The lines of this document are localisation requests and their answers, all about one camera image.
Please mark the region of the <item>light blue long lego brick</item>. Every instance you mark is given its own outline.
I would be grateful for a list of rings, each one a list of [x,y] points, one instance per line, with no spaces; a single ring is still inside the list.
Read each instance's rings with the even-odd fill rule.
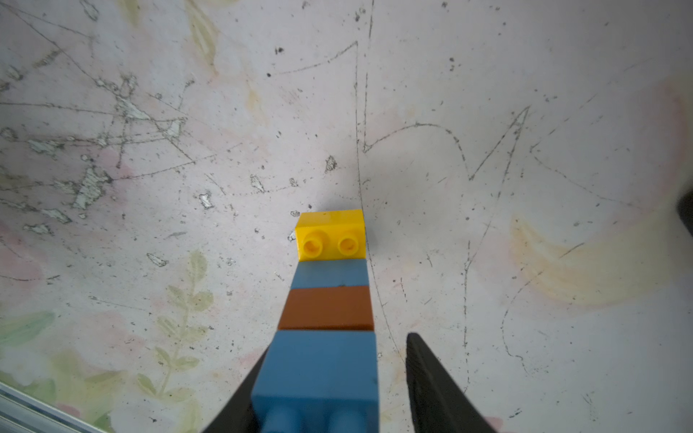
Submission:
[[[377,432],[373,331],[279,330],[251,391],[262,432]]]

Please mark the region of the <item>brown square lego brick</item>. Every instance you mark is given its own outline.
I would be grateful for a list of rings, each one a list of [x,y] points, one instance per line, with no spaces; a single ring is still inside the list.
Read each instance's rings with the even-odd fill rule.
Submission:
[[[374,331],[368,286],[292,289],[279,330]]]

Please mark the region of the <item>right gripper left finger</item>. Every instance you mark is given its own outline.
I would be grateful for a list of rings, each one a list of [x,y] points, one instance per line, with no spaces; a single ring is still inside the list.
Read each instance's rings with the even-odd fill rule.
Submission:
[[[265,360],[265,355],[266,351],[248,372],[222,411],[204,429],[204,433],[258,433],[261,431],[252,406],[251,391]]]

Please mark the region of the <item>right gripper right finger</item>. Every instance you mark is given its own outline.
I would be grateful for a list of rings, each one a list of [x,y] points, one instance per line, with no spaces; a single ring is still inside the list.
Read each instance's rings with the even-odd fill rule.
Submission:
[[[417,333],[407,335],[405,366],[416,433],[494,433]]]

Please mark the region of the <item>light blue square lego brick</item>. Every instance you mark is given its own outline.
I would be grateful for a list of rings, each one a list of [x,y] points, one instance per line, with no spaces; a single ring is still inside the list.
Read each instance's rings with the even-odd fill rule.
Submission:
[[[368,286],[366,259],[299,262],[291,289]]]

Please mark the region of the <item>yellow long lego brick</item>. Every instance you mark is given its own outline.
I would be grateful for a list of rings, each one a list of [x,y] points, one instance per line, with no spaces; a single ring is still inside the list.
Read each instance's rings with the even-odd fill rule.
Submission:
[[[361,209],[302,213],[294,232],[300,262],[366,259]]]

